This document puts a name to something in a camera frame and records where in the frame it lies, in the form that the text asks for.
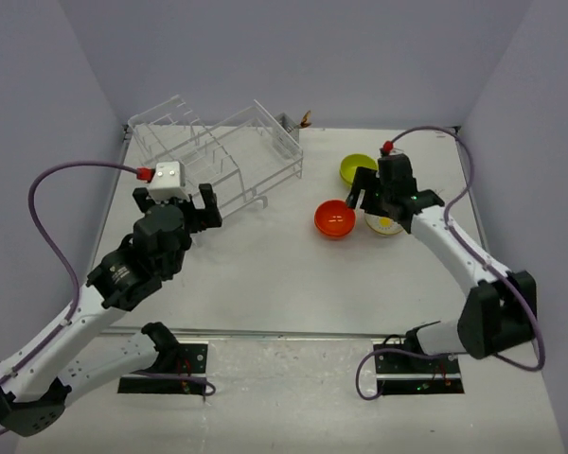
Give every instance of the red bowl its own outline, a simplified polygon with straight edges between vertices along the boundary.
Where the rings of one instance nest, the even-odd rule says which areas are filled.
[[[313,217],[315,227],[328,238],[342,238],[353,230],[356,214],[344,201],[325,201]]]

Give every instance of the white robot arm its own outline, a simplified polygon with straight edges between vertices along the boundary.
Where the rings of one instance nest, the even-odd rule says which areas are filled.
[[[415,358],[468,353],[485,358],[531,341],[536,326],[536,284],[526,272],[511,272],[477,245],[450,217],[432,190],[417,190],[410,160],[382,149],[379,170],[358,167],[347,206],[388,217],[414,235],[442,262],[463,290],[458,320],[418,326],[403,349]]]
[[[181,163],[160,163],[147,188],[133,197],[143,212],[133,232],[90,272],[78,299],[20,351],[0,362],[0,424],[21,436],[53,424],[81,396],[122,375],[175,360],[178,342],[161,323],[144,328],[89,359],[79,353],[105,328],[172,279],[183,266],[191,234],[221,227],[209,184],[200,184],[204,208],[185,192]],[[72,305],[75,310],[70,315]],[[205,379],[186,377],[186,381]]]

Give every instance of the gray wall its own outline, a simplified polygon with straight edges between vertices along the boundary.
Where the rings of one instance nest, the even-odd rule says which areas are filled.
[[[316,125],[456,125],[529,0],[61,0],[120,120],[181,93]]]
[[[543,375],[568,450],[568,2],[535,0],[462,132],[490,248],[537,278]]]
[[[29,184],[60,162],[118,159],[120,137],[59,4],[0,1],[0,359],[71,296],[27,212]],[[90,264],[112,180],[109,170],[71,170],[39,191],[40,216],[79,274]],[[0,439],[0,454],[15,443],[11,435]]]

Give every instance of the green bowl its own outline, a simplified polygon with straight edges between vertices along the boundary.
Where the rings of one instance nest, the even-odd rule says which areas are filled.
[[[353,183],[353,177],[356,175],[356,168],[358,167],[368,167],[374,170],[378,170],[377,162],[370,156],[365,154],[350,154],[346,156],[343,161],[341,161],[340,174],[343,181],[351,186]]]

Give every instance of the white table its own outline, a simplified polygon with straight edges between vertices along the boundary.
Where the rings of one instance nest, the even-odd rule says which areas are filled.
[[[266,210],[248,209],[220,231],[203,234],[184,272],[125,319],[141,326],[331,333],[404,332],[458,316],[454,280],[411,236],[382,238],[359,218],[344,241],[313,228],[315,207],[344,198],[338,163],[373,152],[394,131],[308,130],[304,179],[269,194]],[[422,188],[449,200],[464,179],[453,141],[425,132],[401,146]],[[138,150],[127,157],[135,165]],[[115,247],[139,217],[128,177],[118,185],[98,256]],[[453,213],[477,238],[469,201]],[[92,355],[118,337],[94,341]],[[369,339],[210,340],[208,374],[218,393],[116,394],[111,383],[81,399],[50,430],[21,441],[18,454],[97,453],[542,453],[563,452],[540,374],[488,358],[461,358],[462,395],[390,396],[364,402],[353,377]],[[529,344],[507,352],[535,361]],[[375,391],[374,362],[362,377]]]
[[[459,315],[463,295],[427,248],[405,233],[373,233],[358,211],[356,228],[343,241],[322,238],[315,208],[344,199],[339,163],[349,153],[378,155],[396,131],[303,130],[303,179],[290,179],[260,203],[228,218],[221,229],[198,236],[183,272],[140,305],[120,325],[164,321],[171,328],[285,332],[391,333]],[[454,141],[416,132],[400,146],[409,154],[419,188],[446,201],[465,180]],[[126,163],[138,165],[133,141]],[[139,185],[123,175],[101,238],[101,258],[140,218],[133,199]],[[453,210],[478,239],[469,199]]]

